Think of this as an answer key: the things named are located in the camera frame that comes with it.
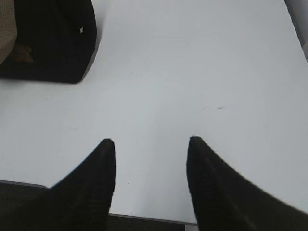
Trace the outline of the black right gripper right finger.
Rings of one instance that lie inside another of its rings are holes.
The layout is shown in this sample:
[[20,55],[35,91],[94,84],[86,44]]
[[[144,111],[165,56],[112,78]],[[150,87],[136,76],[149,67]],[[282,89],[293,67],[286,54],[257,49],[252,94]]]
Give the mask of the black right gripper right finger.
[[190,137],[186,172],[201,231],[306,231],[308,215],[260,189]]

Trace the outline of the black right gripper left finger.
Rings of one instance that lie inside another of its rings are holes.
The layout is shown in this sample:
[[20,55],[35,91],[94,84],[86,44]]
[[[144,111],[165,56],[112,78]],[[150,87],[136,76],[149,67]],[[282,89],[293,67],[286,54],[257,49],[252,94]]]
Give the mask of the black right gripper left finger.
[[14,216],[16,231],[103,231],[116,184],[116,151],[102,140],[69,175]]

